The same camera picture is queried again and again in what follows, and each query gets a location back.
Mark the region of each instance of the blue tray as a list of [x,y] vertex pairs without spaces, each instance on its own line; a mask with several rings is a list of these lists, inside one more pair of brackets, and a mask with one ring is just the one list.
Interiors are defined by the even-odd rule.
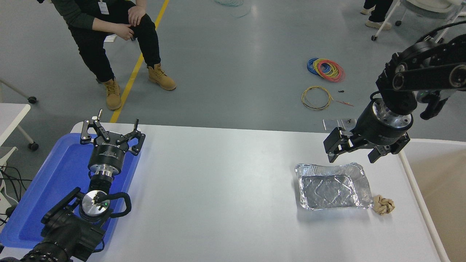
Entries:
[[[87,166],[93,145],[79,144],[80,136],[81,134],[71,133],[57,141],[3,228],[0,234],[3,245],[13,248],[33,248],[43,239],[41,231],[44,225],[41,219],[47,211],[77,186],[81,188],[81,192],[87,192],[89,187]],[[130,153],[126,154],[121,174],[115,177],[110,193],[128,191],[140,155],[135,157]],[[112,201],[110,207],[115,212],[120,212],[124,209],[123,199]],[[116,223],[117,219],[109,219],[102,226],[102,229],[106,230],[104,236],[106,244],[110,242]]]

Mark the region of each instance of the chair wheel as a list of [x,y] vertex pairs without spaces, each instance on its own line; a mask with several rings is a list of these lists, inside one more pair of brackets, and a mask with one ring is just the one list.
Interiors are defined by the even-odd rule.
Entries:
[[36,98],[36,97],[29,97],[29,98],[27,99],[27,101],[28,101],[29,103],[36,103],[36,102],[37,102],[37,98]]
[[29,145],[27,145],[27,147],[31,150],[31,151],[36,151],[38,148],[39,148],[39,145],[34,142],[34,143],[30,143]]

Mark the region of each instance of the hand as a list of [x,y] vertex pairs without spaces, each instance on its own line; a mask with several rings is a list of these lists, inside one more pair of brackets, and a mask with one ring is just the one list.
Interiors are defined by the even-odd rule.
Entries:
[[134,32],[131,30],[130,26],[131,25],[116,24],[114,33],[125,40],[129,40],[134,35]]
[[145,8],[140,6],[133,6],[128,10],[128,21],[132,26],[138,26],[141,18],[145,15]]

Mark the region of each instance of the person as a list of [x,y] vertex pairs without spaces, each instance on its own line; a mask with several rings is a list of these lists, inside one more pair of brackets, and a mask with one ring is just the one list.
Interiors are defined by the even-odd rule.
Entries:
[[146,14],[147,0],[52,0],[74,38],[79,54],[107,90],[110,110],[121,107],[120,86],[105,54],[103,42],[109,33],[124,40],[136,38],[149,70],[149,80],[164,90],[176,83],[161,68],[155,25]]
[[[365,25],[370,28],[379,29],[385,21],[385,16],[387,15],[388,10],[390,9],[393,0],[365,0],[364,7],[361,11],[362,14],[369,14],[369,19],[366,21]],[[385,23],[382,30],[390,30],[391,24]]]

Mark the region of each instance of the crumpled brown cloth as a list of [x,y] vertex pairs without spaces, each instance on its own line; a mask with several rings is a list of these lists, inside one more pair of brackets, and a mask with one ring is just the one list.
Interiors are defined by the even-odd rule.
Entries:
[[395,203],[391,199],[377,195],[374,197],[374,207],[372,209],[379,215],[385,215],[395,209]]

